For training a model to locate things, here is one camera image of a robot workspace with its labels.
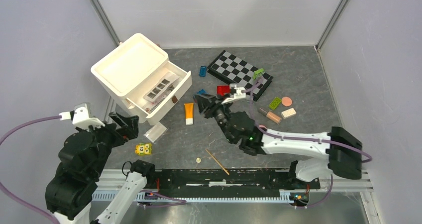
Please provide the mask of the orange white cream tube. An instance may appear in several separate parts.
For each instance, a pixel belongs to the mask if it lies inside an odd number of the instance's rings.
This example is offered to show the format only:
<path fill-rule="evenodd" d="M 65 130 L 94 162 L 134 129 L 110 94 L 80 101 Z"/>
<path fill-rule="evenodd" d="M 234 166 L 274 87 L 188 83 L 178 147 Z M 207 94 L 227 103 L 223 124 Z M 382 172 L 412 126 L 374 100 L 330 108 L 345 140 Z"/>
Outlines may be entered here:
<path fill-rule="evenodd" d="M 194 124 L 194 103 L 185 103 L 185 124 L 193 125 Z"/>

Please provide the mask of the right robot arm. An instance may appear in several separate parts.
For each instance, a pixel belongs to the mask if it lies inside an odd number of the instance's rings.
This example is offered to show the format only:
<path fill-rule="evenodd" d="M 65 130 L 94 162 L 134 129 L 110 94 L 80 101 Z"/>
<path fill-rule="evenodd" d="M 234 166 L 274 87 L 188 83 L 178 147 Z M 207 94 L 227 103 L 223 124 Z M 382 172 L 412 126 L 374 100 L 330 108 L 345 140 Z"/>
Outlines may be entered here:
<path fill-rule="evenodd" d="M 291 163 L 287 175 L 293 188 L 300 188 L 317 177 L 334 174 L 359 180 L 362 177 L 362 143 L 346 129 L 333 126 L 330 132 L 291 133 L 260 128 L 246 112 L 232 112 L 224 97 L 194 95 L 200 114 L 214 118 L 227 141 L 244 153 L 292 154 L 307 160 Z"/>

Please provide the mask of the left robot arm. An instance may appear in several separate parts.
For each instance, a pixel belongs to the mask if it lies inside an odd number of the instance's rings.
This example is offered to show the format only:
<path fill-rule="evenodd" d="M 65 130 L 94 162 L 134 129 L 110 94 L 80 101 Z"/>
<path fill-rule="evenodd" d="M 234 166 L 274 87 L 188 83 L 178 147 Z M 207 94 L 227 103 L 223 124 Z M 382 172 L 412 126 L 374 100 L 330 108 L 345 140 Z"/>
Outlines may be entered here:
<path fill-rule="evenodd" d="M 115 147 L 138 137 L 139 116 L 111 112 L 112 123 L 67 113 L 77 130 L 59 151 L 60 163 L 45 191 L 47 209 L 61 224 L 88 224 L 92 194 Z"/>

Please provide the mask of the clear false eyelash case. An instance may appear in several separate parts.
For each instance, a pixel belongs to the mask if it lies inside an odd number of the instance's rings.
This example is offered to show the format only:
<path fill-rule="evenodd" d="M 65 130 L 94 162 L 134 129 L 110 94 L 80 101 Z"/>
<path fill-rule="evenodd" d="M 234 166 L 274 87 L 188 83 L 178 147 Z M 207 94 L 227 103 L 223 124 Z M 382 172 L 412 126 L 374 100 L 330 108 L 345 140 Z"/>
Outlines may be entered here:
<path fill-rule="evenodd" d="M 143 107 L 143 109 L 147 113 L 152 113 L 167 97 L 168 95 L 163 94 L 160 97 L 158 97 L 155 101 L 147 102 L 146 105 Z"/>

